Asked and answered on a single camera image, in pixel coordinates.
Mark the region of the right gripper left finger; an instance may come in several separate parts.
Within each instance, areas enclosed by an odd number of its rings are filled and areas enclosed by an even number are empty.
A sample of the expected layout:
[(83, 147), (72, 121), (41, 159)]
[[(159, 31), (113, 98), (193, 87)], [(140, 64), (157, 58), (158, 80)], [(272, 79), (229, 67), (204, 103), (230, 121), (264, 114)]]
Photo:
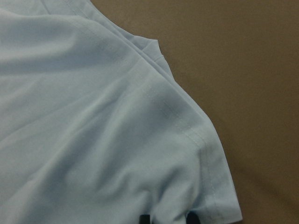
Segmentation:
[(142, 214), (139, 216), (139, 224), (151, 224), (150, 214)]

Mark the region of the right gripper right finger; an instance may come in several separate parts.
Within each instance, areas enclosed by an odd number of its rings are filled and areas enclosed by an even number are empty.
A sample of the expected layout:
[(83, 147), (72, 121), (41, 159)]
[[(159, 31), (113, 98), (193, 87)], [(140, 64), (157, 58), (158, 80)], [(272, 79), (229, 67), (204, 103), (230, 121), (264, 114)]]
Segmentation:
[(194, 212), (189, 212), (186, 217), (186, 224), (200, 224), (199, 217)]

